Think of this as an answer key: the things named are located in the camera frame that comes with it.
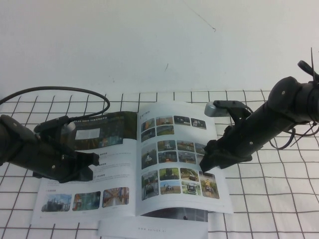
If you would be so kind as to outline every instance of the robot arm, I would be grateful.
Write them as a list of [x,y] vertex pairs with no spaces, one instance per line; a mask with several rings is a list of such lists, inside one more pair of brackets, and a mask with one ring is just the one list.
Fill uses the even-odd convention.
[[95,153],[76,152],[60,143],[61,130],[70,119],[64,116],[38,125],[34,134],[13,118],[0,116],[0,166],[9,162],[60,183],[90,181],[89,165],[99,165]]
[[270,92],[268,100],[255,112],[237,101],[214,101],[206,105],[210,117],[230,115],[235,124],[225,129],[223,137],[211,140],[200,163],[203,172],[213,167],[226,168],[252,160],[252,154],[281,132],[290,132],[291,138],[281,148],[287,147],[296,134],[294,127],[319,121],[319,75],[306,62],[298,64],[313,76],[313,81],[298,83],[293,77],[280,80]]

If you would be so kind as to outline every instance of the wire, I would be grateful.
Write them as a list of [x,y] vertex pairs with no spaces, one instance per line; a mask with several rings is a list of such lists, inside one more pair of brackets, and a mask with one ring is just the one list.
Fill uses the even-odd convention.
[[309,134],[295,133],[295,135],[296,135],[296,136],[302,136],[302,137],[309,137],[309,136],[314,136],[314,135],[316,135],[318,132],[319,132],[319,126],[318,126],[318,128],[316,129],[316,131],[313,132],[313,133],[309,133]]
[[19,96],[19,95],[22,95],[25,93],[29,93],[29,92],[33,92],[33,91],[44,91],[44,90],[77,91],[77,92],[88,93],[88,94],[95,95],[97,97],[102,98],[107,103],[107,106],[103,110],[96,112],[96,113],[93,113],[93,114],[86,115],[86,116],[72,117],[72,118],[70,118],[70,122],[73,122],[75,120],[86,119],[86,118],[92,117],[92,116],[97,116],[97,115],[102,114],[105,111],[107,111],[110,107],[110,101],[108,100],[108,98],[106,98],[105,96],[103,96],[99,93],[96,93],[96,92],[90,91],[90,90],[81,89],[81,88],[66,87],[66,86],[40,86],[40,87],[33,87],[33,88],[25,89],[22,91],[18,91],[18,92],[15,92],[15,93],[7,96],[7,97],[4,97],[2,100],[0,100],[0,105],[7,102],[8,100],[11,100],[12,98],[14,98],[16,96]]
[[287,148],[287,147],[289,146],[289,144],[291,144],[291,142],[293,141],[293,139],[294,139],[294,137],[295,137],[295,134],[296,134],[296,129],[295,129],[295,128],[292,128],[291,136],[290,136],[288,142],[287,142],[284,146],[282,146],[282,147],[275,147],[275,146],[271,143],[271,141],[269,141],[269,143],[270,143],[270,145],[271,145],[273,148],[275,148],[275,149],[277,149],[277,150],[285,149],[285,148]]

